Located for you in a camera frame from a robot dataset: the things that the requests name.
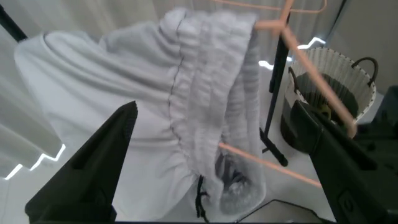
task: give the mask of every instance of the basket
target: basket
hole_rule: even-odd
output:
[[[376,97],[374,81],[377,77],[377,61],[371,57],[364,57],[354,62],[350,58],[324,47],[306,50],[305,53],[347,107],[356,123],[368,112]],[[358,66],[363,60],[370,60],[373,63],[374,73],[372,76]],[[280,130],[288,144],[295,147],[297,135],[294,127],[290,125],[290,111],[296,100],[312,105],[333,123],[343,126],[343,122],[329,107],[326,98],[313,84],[300,62],[295,61],[287,72],[289,73],[289,84],[285,91]]]

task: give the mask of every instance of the black basket handle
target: black basket handle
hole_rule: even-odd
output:
[[[363,60],[370,60],[373,63],[373,66],[374,66],[373,76],[370,79],[370,81],[368,82],[368,86],[371,86],[371,84],[376,80],[377,73],[379,72],[379,64],[376,61],[376,59],[374,59],[372,57],[364,57],[364,58],[358,59],[356,62],[354,62],[354,64],[351,67],[354,68],[355,66],[357,66]]]
[[[290,73],[290,74],[292,75],[292,77],[293,77],[293,83],[294,83],[294,93],[297,93],[297,90],[298,90],[299,88],[298,88],[298,85],[297,85],[297,78],[296,78],[296,74],[294,73],[294,71],[293,71],[293,68],[292,68],[292,67],[289,67],[287,70],[289,71],[289,73]]]

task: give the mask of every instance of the gray wall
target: gray wall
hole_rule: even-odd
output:
[[[328,47],[353,60],[374,57],[379,62],[377,90],[398,85],[398,1],[348,0]],[[370,62],[361,66],[373,73]]]

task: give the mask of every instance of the orange string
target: orange string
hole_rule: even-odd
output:
[[[242,6],[242,7],[251,7],[251,8],[255,8],[255,9],[268,9],[268,10],[275,10],[275,11],[280,11],[282,10],[279,7],[272,7],[272,6],[260,6],[260,5],[255,5],[255,4],[249,4],[249,3],[242,3],[242,2],[232,2],[232,1],[228,1],[228,0],[211,0],[214,2],[219,2],[219,3],[226,3],[226,4],[230,4],[230,5],[234,5],[234,6]],[[328,1],[327,0],[323,0],[323,7],[319,10],[306,10],[306,9],[291,9],[291,12],[301,12],[301,13],[312,13],[312,14],[317,14],[320,13],[322,11],[324,11],[328,5]]]
[[[322,188],[321,183],[319,183],[316,180],[309,179],[309,178],[307,178],[307,177],[305,177],[303,175],[300,175],[300,174],[298,174],[296,172],[293,172],[291,170],[282,168],[281,166],[278,166],[278,165],[276,165],[276,164],[274,164],[272,162],[268,162],[268,161],[265,161],[263,159],[257,158],[256,156],[250,155],[249,153],[244,152],[244,151],[242,151],[240,149],[237,149],[235,147],[232,147],[232,146],[227,145],[227,144],[222,143],[222,142],[219,143],[218,146],[223,148],[223,149],[229,150],[229,151],[231,151],[231,152],[233,152],[233,153],[235,153],[237,155],[240,155],[240,156],[243,156],[243,157],[245,157],[247,159],[250,159],[250,160],[252,160],[254,162],[258,162],[258,163],[260,163],[260,164],[262,164],[262,165],[264,165],[266,167],[269,167],[269,168],[274,169],[276,171],[279,171],[281,173],[287,174],[287,175],[289,175],[291,177],[294,177],[294,178],[296,178],[298,180],[302,180],[302,181],[304,181],[304,182],[306,182],[308,184],[311,184],[311,185],[314,185],[316,187]]]

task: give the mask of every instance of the white garment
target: white garment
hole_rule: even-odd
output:
[[[118,107],[137,101],[114,198],[119,214],[161,218],[202,175],[205,208],[236,215],[266,193],[259,164],[217,146],[222,140],[261,156],[255,21],[252,14],[176,9],[160,24],[100,40],[84,32],[42,34],[21,43],[15,59],[67,148],[77,150]],[[243,192],[232,182],[230,192],[224,188],[221,176],[235,171]]]

